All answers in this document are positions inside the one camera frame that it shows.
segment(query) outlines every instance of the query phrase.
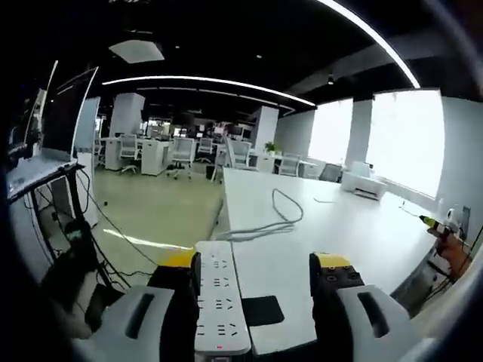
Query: black rubber pad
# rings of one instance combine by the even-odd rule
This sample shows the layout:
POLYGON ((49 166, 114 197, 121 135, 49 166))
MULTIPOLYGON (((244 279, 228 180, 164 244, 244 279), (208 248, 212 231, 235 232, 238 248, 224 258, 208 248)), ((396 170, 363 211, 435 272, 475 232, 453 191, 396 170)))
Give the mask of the black rubber pad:
POLYGON ((241 306, 249 327, 280 323, 285 319, 276 296, 245 298, 241 306))

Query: person's hand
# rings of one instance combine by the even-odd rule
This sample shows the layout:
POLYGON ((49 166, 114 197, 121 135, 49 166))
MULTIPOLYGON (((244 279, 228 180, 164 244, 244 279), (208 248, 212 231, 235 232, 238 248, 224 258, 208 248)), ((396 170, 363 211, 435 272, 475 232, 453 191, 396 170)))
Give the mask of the person's hand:
POLYGON ((471 263, 468 254, 463 250, 463 242, 454 234, 449 234, 445 239, 438 238, 436 250, 449 262, 453 278, 463 275, 471 263))

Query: potted plant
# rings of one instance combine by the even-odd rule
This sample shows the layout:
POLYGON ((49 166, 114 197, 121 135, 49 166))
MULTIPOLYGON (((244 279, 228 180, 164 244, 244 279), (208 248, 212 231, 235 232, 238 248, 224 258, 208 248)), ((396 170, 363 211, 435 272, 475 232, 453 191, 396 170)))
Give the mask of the potted plant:
POLYGON ((274 155, 276 150, 277 147, 275 146, 274 142, 265 143, 265 152, 267 152, 268 154, 274 155))

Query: hand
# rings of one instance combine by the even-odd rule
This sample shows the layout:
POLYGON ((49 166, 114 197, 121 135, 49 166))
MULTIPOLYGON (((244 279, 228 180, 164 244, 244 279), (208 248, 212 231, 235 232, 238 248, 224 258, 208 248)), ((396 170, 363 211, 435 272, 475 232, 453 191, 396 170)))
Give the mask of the hand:
POLYGON ((436 250, 449 262, 451 276, 454 278, 461 277, 471 264, 471 259, 463 250, 463 242, 454 234, 449 234, 445 239, 438 238, 436 250))

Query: black ceiling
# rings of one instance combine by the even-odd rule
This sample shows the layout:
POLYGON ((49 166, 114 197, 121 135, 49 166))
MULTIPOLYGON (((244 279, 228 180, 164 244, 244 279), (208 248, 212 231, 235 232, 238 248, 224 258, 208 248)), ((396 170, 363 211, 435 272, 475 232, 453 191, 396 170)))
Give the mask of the black ceiling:
MULTIPOLYGON (((419 0, 339 2, 353 9, 384 38, 432 25, 432 17, 419 0)), ((99 66, 93 94, 112 98, 118 92, 139 91, 146 97, 146 104, 162 105, 153 109, 177 104, 187 109, 206 109, 206 114, 213 117, 245 121, 260 103, 219 94, 137 89, 203 87, 264 99, 296 111, 307 106, 232 86, 148 81, 118 87, 100 83, 140 75, 194 75, 284 91, 314 71, 374 43, 359 28, 316 0, 118 0, 101 5, 79 2, 52 11, 45 24, 35 28, 32 42, 37 67, 48 69, 54 59, 67 63, 73 72, 99 66), (165 60, 128 64, 108 49, 133 38, 158 43, 165 60)), ((438 86, 441 76, 424 74, 431 69, 434 68, 416 66, 414 72, 422 86, 438 86)), ((401 87, 410 85, 395 65, 388 65, 341 79, 331 89, 316 89, 301 97, 320 103, 340 95, 363 97, 373 91, 401 87)))

